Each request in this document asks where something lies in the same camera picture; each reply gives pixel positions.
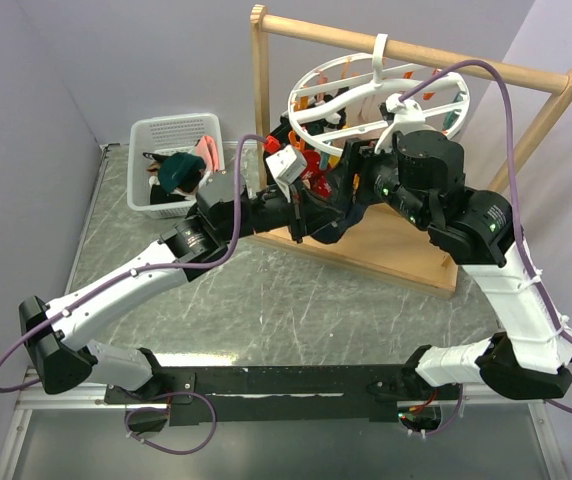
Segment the red snowflake sock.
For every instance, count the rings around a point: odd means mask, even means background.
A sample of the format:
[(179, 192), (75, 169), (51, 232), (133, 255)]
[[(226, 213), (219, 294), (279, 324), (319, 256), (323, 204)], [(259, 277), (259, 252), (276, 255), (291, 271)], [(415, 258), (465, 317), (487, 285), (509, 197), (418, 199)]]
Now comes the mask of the red snowflake sock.
[(304, 150), (302, 152), (306, 160), (306, 168), (300, 174), (301, 180), (309, 189), (322, 198), (328, 198), (332, 189), (326, 180), (325, 171), (321, 169), (321, 155), (315, 150)]

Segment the white round clip hanger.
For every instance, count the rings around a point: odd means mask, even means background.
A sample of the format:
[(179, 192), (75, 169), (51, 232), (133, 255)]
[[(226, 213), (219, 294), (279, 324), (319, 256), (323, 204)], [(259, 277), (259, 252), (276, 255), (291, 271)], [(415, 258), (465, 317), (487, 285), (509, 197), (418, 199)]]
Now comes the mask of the white round clip hanger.
[[(387, 66), (384, 49), (388, 36), (376, 37), (373, 52), (330, 60), (305, 74), (292, 88), (285, 117), (294, 135), (323, 155), (343, 150), (348, 139), (377, 142), (392, 115), (387, 98), (404, 95), (438, 71), (418, 64)], [(462, 75), (449, 73), (412, 95), (425, 116), (424, 130), (436, 130), (449, 139), (462, 128), (470, 106), (470, 91)]]

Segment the pink patterned sock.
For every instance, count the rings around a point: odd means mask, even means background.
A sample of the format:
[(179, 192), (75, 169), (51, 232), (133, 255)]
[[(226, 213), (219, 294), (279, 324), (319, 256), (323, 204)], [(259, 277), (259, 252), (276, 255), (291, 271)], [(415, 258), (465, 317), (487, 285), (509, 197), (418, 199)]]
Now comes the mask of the pink patterned sock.
[(204, 161), (207, 171), (217, 172), (220, 169), (219, 150), (211, 136), (204, 135), (200, 138), (195, 145), (194, 154)]

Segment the teal green sock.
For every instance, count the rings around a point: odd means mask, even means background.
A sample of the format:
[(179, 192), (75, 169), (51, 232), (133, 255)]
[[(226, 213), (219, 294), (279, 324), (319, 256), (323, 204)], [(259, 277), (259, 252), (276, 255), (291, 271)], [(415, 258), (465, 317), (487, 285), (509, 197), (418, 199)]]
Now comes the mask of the teal green sock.
[(167, 157), (158, 171), (162, 189), (170, 194), (175, 190), (192, 193), (199, 185), (206, 171), (206, 163), (196, 155), (177, 152)]

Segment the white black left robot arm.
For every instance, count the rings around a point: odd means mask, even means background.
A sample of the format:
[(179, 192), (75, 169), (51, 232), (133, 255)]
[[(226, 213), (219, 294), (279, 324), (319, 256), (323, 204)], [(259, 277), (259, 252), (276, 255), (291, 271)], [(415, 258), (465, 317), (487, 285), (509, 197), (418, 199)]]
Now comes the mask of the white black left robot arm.
[(44, 391), (56, 395), (94, 381), (130, 390), (143, 402), (156, 400), (165, 379), (154, 355), (102, 344), (96, 332), (221, 265), (238, 238), (286, 227), (301, 241), (344, 214), (300, 180), (249, 197), (243, 181), (214, 174), (189, 213), (132, 260), (59, 299), (32, 296), (20, 304), (24, 345)]

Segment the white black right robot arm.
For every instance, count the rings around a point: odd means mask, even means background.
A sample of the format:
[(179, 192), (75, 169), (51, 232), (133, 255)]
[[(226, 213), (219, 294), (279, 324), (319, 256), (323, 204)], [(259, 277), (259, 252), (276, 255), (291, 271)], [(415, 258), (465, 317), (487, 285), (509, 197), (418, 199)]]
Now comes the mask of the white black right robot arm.
[(483, 383), (512, 400), (555, 400), (572, 384), (572, 330), (539, 287), (522, 229), (499, 193), (467, 186), (464, 149), (444, 134), (396, 134), (391, 151), (346, 141), (343, 196), (383, 203), (429, 236), (475, 281), (500, 331), (455, 347), (423, 346), (407, 360), (405, 391), (426, 398), (446, 384)]

